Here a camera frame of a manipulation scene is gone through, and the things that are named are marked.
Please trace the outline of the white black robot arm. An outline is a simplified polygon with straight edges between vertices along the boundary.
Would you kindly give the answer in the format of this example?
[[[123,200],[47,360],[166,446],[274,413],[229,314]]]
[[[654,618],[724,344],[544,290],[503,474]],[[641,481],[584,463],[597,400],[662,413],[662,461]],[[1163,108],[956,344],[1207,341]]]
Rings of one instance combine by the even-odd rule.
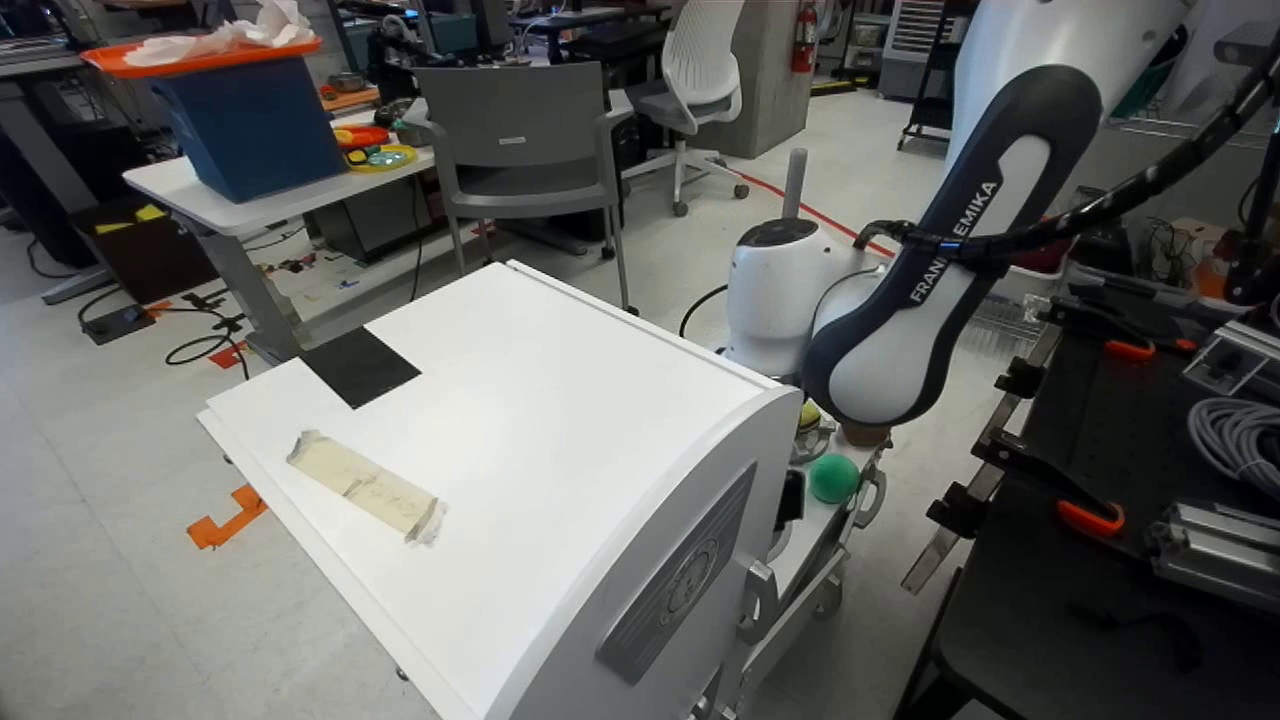
[[[827,414],[894,428],[923,414],[956,341],[1008,275],[1105,117],[1072,65],[961,75],[952,151],[922,219],[874,219],[857,239],[782,215],[729,264],[724,356],[802,386]]]

